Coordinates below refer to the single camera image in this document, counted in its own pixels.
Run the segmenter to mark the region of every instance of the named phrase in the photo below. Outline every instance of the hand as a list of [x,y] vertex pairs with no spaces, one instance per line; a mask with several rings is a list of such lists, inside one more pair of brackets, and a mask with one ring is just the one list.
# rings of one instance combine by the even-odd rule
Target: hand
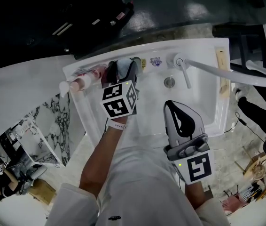
[[127,123],[128,116],[118,117],[112,120],[125,125]]

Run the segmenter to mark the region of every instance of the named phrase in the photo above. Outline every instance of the white bracelet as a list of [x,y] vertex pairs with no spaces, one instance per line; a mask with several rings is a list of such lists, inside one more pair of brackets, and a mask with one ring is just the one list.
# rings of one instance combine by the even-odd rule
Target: white bracelet
[[125,124],[118,123],[118,122],[113,121],[113,120],[108,120],[107,125],[115,128],[115,129],[118,129],[118,130],[124,130],[125,129]]

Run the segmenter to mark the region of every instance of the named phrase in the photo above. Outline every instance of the metal drain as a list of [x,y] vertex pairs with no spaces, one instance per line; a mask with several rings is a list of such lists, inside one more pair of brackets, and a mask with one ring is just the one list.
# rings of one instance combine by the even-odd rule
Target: metal drain
[[172,88],[174,87],[175,85],[175,80],[173,77],[167,77],[165,80],[164,80],[164,86],[167,87],[167,88]]

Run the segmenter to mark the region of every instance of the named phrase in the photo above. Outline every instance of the sink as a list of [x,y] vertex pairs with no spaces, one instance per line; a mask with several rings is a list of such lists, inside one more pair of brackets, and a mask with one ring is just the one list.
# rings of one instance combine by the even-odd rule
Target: sink
[[[215,49],[224,48],[229,65],[228,45],[228,39],[219,38],[157,42],[124,48],[78,61],[64,67],[63,71],[68,78],[80,66],[92,67],[99,63],[109,64],[113,60],[124,57],[137,57],[146,62],[146,67],[138,76],[136,83],[136,88],[140,91],[136,102],[137,114],[129,117],[127,128],[118,147],[141,144],[162,147],[168,143],[163,114],[163,106],[167,100],[186,104],[198,112],[208,136],[213,137],[224,133],[229,98],[223,98],[219,94],[220,78],[195,67],[189,67],[187,74],[191,88],[188,89],[183,72],[173,65],[173,58],[178,53],[184,53],[188,59],[218,66]],[[171,88],[165,86],[166,78],[172,78],[174,81]],[[102,93],[100,83],[92,85],[85,91],[72,93],[79,116],[94,146],[102,137],[107,119],[100,106]]]

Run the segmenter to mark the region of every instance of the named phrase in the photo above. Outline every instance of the marker cube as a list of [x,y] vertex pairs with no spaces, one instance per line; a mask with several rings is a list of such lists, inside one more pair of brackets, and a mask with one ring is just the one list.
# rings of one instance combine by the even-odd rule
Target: marker cube
[[132,81],[125,81],[103,89],[101,106],[109,119],[131,115],[137,101]]

